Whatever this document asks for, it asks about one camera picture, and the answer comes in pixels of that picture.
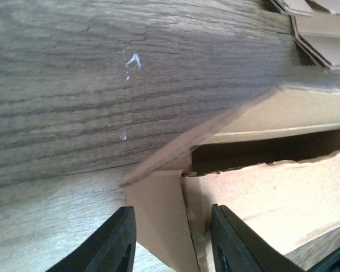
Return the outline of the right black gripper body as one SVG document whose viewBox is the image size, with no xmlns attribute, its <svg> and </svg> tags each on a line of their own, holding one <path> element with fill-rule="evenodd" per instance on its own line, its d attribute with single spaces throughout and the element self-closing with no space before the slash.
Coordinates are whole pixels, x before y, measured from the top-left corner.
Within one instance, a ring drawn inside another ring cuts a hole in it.
<svg viewBox="0 0 340 272">
<path fill-rule="evenodd" d="M 340 271 L 340 247 L 311 267 L 309 272 L 338 272 Z"/>
</svg>

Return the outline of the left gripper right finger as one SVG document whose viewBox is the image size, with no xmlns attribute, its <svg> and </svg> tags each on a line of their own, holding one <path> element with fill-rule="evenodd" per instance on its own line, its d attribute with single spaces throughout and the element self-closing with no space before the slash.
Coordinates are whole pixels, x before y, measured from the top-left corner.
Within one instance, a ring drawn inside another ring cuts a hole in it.
<svg viewBox="0 0 340 272">
<path fill-rule="evenodd" d="M 303 271 L 225 205 L 212 206 L 210 233 L 216 271 Z"/>
</svg>

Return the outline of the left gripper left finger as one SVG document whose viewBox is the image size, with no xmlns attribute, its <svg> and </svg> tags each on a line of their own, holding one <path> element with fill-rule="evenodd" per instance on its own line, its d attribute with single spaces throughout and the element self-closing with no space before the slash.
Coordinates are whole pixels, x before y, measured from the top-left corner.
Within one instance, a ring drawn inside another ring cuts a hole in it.
<svg viewBox="0 0 340 272">
<path fill-rule="evenodd" d="M 123 206 L 48 271 L 132 271 L 135 247 L 134 207 Z"/>
</svg>

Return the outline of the cardboard box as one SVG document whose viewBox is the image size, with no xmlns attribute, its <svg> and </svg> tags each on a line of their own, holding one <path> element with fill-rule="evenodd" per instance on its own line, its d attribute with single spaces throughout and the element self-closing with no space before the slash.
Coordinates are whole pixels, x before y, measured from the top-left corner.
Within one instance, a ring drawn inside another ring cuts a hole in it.
<svg viewBox="0 0 340 272">
<path fill-rule="evenodd" d="M 175 271 L 216 271 L 214 204 L 308 271 L 340 247 L 340 92 L 274 89 L 179 135 L 123 185 L 137 241 Z"/>
</svg>

